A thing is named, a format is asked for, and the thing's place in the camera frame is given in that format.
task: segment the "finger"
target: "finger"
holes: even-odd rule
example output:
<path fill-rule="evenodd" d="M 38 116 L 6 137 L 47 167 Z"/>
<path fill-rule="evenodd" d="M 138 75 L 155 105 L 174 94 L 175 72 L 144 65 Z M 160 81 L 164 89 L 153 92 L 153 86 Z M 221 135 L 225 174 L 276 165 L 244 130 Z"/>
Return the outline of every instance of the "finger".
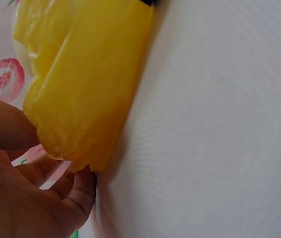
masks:
<path fill-rule="evenodd" d="M 65 199 L 72 190 L 73 183 L 74 173 L 67 170 L 47 191 L 60 199 Z"/>
<path fill-rule="evenodd" d="M 57 170 L 61 163 L 62 161 L 53 160 L 47 155 L 44 155 L 31 163 L 18 165 L 15 168 L 18 169 L 29 182 L 40 187 L 54 171 Z"/>
<path fill-rule="evenodd" d="M 29 149 L 23 149 L 23 150 L 18 150 L 18 151 L 7 151 L 9 160 L 12 162 L 22 155 L 24 155 Z"/>
<path fill-rule="evenodd" d="M 87 221 L 96 194 L 95 173 L 89 167 L 77 172 L 74 177 L 73 188 L 64 203 L 72 211 L 76 220 L 76 229 L 80 228 Z"/>
<path fill-rule="evenodd" d="M 24 113 L 0 101 L 0 149 L 22 150 L 37 144 L 36 128 Z"/>

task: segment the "black object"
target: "black object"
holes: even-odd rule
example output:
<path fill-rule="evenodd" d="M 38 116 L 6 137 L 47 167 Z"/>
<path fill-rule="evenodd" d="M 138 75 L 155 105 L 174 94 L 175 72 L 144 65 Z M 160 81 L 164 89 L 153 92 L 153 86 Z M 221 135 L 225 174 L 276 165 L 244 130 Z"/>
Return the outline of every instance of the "black object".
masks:
<path fill-rule="evenodd" d="M 141 0 L 143 3 L 147 4 L 148 6 L 151 6 L 153 4 L 156 4 L 158 0 Z"/>

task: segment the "yellow plastic bag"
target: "yellow plastic bag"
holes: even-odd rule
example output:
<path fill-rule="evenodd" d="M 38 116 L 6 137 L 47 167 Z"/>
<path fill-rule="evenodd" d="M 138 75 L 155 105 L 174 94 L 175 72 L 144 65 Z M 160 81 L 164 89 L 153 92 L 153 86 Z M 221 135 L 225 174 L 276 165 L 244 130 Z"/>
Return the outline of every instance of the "yellow plastic bag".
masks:
<path fill-rule="evenodd" d="M 34 83 L 24 112 L 72 170 L 108 163 L 141 75 L 153 6 L 141 0 L 22 0 L 14 38 Z"/>

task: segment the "green leaf print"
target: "green leaf print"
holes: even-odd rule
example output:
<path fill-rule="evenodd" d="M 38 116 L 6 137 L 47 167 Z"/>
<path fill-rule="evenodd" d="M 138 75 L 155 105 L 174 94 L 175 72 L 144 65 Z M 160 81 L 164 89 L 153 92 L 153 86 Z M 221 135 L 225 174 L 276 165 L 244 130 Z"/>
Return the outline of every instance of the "green leaf print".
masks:
<path fill-rule="evenodd" d="M 74 232 L 70 238 L 79 238 L 79 231 Z"/>
<path fill-rule="evenodd" d="M 7 5 L 7 6 L 9 6 L 10 4 L 12 4 L 12 3 L 13 3 L 13 1 L 15 1 L 15 0 L 10 0 L 10 2 L 8 3 L 8 5 Z"/>

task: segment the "pink strawberry pattern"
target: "pink strawberry pattern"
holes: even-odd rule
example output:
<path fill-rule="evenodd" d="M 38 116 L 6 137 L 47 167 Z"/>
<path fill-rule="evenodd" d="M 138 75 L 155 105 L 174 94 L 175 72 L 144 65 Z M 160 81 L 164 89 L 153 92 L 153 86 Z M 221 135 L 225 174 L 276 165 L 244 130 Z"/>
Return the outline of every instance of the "pink strawberry pattern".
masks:
<path fill-rule="evenodd" d="M 0 99 L 12 102 L 24 88 L 25 71 L 14 58 L 0 60 Z"/>

